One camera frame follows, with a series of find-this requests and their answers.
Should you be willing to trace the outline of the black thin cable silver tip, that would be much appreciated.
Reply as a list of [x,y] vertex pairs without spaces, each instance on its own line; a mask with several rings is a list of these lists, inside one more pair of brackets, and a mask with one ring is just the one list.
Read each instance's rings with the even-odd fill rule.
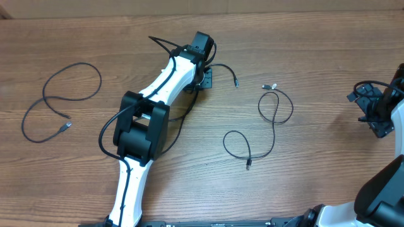
[[[208,66],[206,67],[206,70],[211,69],[213,66],[220,66],[220,67],[224,67],[224,68],[228,69],[228,70],[231,72],[232,76],[233,76],[235,87],[236,87],[236,88],[239,87],[239,80],[237,79],[237,76],[236,76],[234,70],[233,70],[230,66],[228,66],[228,65],[226,65],[226,64],[222,64],[222,63],[216,63],[216,64],[210,64],[210,65],[208,65]],[[169,120],[170,122],[176,122],[176,121],[180,120],[181,123],[180,123],[180,125],[179,125],[179,130],[178,130],[178,133],[177,133],[175,139],[174,139],[174,140],[172,141],[172,143],[168,146],[168,148],[166,148],[166,149],[162,152],[162,154],[165,154],[166,152],[168,152],[168,151],[174,146],[174,144],[177,142],[177,140],[178,140],[178,138],[179,138],[179,136],[180,136],[180,134],[181,134],[181,131],[182,131],[182,126],[183,126],[184,120],[185,120],[185,118],[187,117],[187,115],[190,113],[190,111],[193,109],[193,107],[194,107],[194,105],[195,105],[195,103],[196,103],[198,94],[199,94],[199,91],[196,92],[194,98],[192,99],[192,102],[190,103],[190,105],[188,106],[187,110],[185,111],[185,113],[184,113],[183,115],[181,115],[180,117],[177,117],[177,118],[175,118],[175,119],[170,119],[170,120]]]

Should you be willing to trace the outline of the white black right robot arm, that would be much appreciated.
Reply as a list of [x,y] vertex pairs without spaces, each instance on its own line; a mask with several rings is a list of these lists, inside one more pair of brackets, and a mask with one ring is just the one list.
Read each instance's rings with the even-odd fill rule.
[[403,226],[403,65],[398,66],[390,83],[358,82],[347,98],[363,111],[358,120],[368,123],[376,137],[395,133],[395,158],[362,186],[353,202],[318,205],[286,226]]

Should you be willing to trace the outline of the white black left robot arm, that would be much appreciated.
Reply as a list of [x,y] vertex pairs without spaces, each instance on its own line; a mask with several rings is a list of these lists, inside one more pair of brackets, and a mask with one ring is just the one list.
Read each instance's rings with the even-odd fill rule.
[[205,80],[205,67],[216,51],[214,40],[197,32],[189,45],[176,45],[157,79],[139,93],[127,91],[116,123],[113,143],[117,146],[119,181],[116,200],[103,226],[139,226],[146,178],[152,163],[163,154],[170,106],[184,89],[197,88]]

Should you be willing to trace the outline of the brown cardboard backdrop panel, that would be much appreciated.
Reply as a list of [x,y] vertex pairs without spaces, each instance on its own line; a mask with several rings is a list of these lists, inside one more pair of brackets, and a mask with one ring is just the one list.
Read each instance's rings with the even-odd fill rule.
[[403,0],[1,0],[2,19],[400,9]]

